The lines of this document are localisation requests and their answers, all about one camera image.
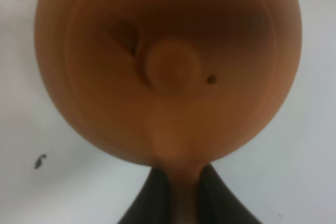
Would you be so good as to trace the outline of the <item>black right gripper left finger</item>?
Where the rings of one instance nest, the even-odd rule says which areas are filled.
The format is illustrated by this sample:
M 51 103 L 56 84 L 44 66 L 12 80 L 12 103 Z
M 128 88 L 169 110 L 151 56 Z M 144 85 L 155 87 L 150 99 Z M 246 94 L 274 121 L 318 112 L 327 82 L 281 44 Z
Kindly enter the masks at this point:
M 171 192 L 166 174 L 152 168 L 138 196 L 119 224 L 168 224 L 171 222 Z

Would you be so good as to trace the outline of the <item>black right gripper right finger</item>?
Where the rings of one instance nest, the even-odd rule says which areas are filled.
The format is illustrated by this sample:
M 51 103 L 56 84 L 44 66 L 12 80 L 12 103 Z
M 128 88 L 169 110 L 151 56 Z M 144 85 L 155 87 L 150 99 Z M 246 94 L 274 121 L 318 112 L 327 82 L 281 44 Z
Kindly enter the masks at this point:
M 261 224 L 208 164 L 196 192 L 197 222 L 202 224 Z

